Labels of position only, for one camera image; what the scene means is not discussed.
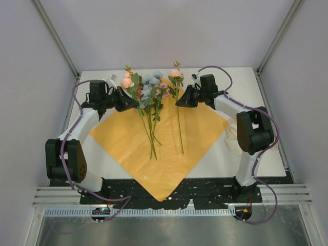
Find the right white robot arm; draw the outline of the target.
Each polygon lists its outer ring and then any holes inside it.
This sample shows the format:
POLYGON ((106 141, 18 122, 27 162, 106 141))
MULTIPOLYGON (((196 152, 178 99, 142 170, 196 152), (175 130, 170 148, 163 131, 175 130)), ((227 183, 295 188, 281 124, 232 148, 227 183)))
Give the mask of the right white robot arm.
POLYGON ((187 86, 176 106, 195 108, 202 102, 236 121, 241 159, 233 177, 231 193, 238 202, 248 200, 256 192, 261 156, 275 139, 270 116, 265 107, 245 106, 229 96, 227 91, 219 91, 212 74, 192 74, 192 79, 195 84, 187 86))

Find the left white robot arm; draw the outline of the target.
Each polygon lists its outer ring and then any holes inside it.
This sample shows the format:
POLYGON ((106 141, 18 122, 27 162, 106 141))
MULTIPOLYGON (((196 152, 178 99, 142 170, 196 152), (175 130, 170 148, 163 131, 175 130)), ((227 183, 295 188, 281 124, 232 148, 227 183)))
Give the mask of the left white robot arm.
POLYGON ((98 124, 108 109, 118 112, 137 108, 121 87, 109 86, 104 80, 88 80, 89 92, 80 104, 75 122, 59 137, 48 139, 45 144, 46 170, 50 180, 66 182, 72 189, 88 190, 98 204, 109 200, 110 192, 102 187, 103 179, 87 167, 82 145, 90 131, 98 124))

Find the orange wrapping paper sheet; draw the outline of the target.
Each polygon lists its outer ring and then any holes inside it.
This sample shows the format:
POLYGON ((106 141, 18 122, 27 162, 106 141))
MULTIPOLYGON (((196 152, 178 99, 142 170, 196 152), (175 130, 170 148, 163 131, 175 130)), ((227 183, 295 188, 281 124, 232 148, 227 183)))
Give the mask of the orange wrapping paper sheet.
POLYGON ((163 101, 155 139, 137 110, 115 111, 90 136, 157 201, 164 201, 225 132, 228 122, 210 107, 178 108, 163 101))

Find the fake flower bouquet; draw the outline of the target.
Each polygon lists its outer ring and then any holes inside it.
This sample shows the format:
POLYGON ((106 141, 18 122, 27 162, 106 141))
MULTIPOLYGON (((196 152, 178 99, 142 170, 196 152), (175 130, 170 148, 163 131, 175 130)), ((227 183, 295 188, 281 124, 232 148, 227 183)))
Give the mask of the fake flower bouquet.
POLYGON ((125 66, 125 71, 120 86, 138 103, 137 112, 150 143, 150 158, 157 159, 155 142, 159 140, 155 136, 155 130, 161 120, 162 101, 169 94, 168 85, 163 82, 163 74, 160 71, 155 71, 151 75, 139 74, 128 65, 125 66))

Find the cream ribbon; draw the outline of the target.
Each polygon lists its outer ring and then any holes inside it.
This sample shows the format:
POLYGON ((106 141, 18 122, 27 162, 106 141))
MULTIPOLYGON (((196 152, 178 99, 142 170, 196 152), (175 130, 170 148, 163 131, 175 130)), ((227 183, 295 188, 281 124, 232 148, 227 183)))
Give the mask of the cream ribbon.
POLYGON ((236 120, 229 118, 227 120, 227 127, 225 129, 226 138, 224 143, 227 149, 234 155, 241 157, 243 150, 239 146, 237 139, 237 122, 236 120))

